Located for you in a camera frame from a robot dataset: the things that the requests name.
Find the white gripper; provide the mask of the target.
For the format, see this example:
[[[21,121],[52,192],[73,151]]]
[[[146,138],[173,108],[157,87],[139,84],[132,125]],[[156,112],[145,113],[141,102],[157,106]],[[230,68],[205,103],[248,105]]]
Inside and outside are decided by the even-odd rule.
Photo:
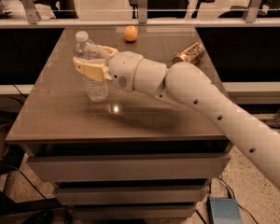
[[[76,70],[83,76],[98,82],[105,82],[113,78],[115,87],[124,91],[132,91],[136,68],[144,57],[131,51],[119,52],[108,46],[98,45],[97,48],[103,59],[74,58]]]

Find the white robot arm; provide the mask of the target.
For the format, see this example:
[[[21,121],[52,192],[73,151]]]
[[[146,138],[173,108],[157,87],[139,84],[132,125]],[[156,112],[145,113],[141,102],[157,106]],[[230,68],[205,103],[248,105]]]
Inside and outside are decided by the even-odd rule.
[[[141,54],[96,45],[75,48],[73,62],[84,77],[110,80],[118,89],[200,112],[280,189],[280,133],[233,103],[197,66],[179,62],[168,67]]]

